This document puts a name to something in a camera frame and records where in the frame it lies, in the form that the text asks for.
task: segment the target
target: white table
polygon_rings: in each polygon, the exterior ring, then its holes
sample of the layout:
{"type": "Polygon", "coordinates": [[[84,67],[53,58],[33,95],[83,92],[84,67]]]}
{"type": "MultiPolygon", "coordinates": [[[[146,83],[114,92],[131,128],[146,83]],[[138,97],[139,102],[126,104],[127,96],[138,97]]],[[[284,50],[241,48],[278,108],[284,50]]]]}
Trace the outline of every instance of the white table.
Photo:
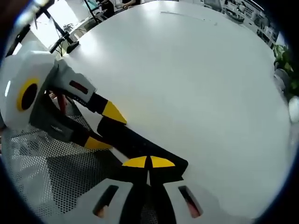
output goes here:
{"type": "MultiPolygon", "coordinates": [[[[153,1],[93,28],[65,57],[137,133],[189,161],[184,178],[229,214],[255,218],[291,163],[274,56],[253,32],[201,6],[153,1]]],[[[91,126],[99,116],[80,108],[91,126]]]]}

